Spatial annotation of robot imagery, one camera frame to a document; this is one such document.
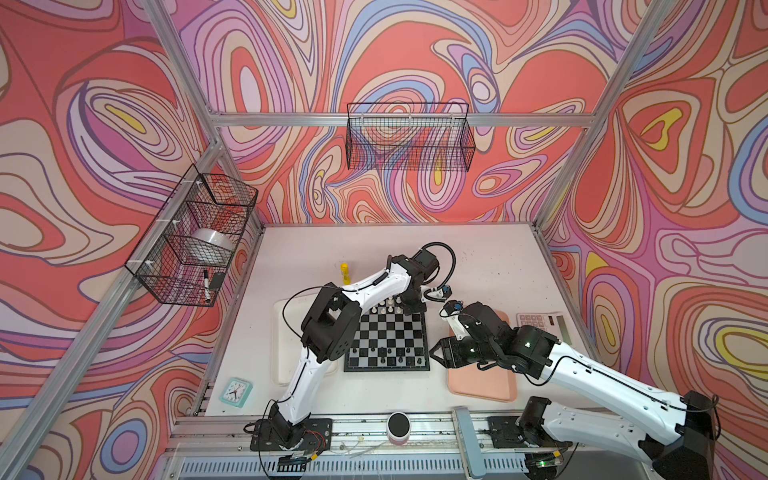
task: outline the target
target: teal clock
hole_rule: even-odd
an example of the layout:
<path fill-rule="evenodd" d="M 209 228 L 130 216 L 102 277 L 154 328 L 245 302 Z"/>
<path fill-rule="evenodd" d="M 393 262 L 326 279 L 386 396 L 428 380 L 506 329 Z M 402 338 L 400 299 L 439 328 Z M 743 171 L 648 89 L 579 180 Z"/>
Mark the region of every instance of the teal clock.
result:
<path fill-rule="evenodd" d="M 253 385 L 250 382 L 232 377 L 221 394 L 221 401 L 240 408 L 245 403 L 252 388 Z"/>

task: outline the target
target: swirl patterned wall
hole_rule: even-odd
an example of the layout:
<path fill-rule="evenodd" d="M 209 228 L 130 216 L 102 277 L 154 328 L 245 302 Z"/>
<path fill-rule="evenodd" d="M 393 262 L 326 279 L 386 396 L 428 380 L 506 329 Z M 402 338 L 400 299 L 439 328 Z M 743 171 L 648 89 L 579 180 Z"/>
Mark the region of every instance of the swirl patterned wall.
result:
<path fill-rule="evenodd" d="M 0 1 L 0 441 L 206 146 L 140 0 Z M 137 293 L 24 478 L 148 476 L 252 242 L 215 308 Z"/>
<path fill-rule="evenodd" d="M 333 112 L 351 101 L 591 112 L 642 0 L 185 2 L 173 20 L 215 111 Z M 532 220 L 575 129 L 475 130 L 468 174 L 350 172 L 344 128 L 222 131 L 267 223 Z"/>
<path fill-rule="evenodd" d="M 721 480 L 768 478 L 768 6 L 678 2 L 546 234 L 603 360 L 720 396 Z"/>

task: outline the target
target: chessboard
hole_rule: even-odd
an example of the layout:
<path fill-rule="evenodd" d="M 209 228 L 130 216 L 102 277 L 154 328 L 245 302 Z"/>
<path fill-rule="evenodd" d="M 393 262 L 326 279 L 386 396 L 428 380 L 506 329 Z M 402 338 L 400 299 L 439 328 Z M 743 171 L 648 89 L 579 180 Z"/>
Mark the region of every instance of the chessboard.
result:
<path fill-rule="evenodd" d="M 424 315 L 377 313 L 360 317 L 352 347 L 347 351 L 345 372 L 401 372 L 429 370 Z"/>

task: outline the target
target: yellow bottle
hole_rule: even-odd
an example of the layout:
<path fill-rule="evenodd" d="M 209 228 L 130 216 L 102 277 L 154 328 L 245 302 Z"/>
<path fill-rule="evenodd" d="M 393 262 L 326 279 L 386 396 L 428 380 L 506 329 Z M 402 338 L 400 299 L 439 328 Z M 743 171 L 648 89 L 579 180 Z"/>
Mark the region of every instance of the yellow bottle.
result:
<path fill-rule="evenodd" d="M 341 276 L 344 277 L 344 285 L 352 283 L 352 280 L 349 279 L 349 265 L 346 263 L 341 264 Z"/>

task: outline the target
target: black wire mesh basket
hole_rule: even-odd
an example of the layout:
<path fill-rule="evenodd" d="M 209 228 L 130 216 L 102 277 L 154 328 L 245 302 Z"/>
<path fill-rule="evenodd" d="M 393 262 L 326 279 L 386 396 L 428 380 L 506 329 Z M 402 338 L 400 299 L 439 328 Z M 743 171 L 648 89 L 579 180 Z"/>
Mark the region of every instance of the black wire mesh basket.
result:
<path fill-rule="evenodd" d="M 469 171 L 475 138 L 463 102 L 356 102 L 346 106 L 350 170 Z"/>
<path fill-rule="evenodd" d="M 160 303 L 213 306 L 257 195 L 238 179 L 198 172 L 184 202 L 133 274 Z"/>

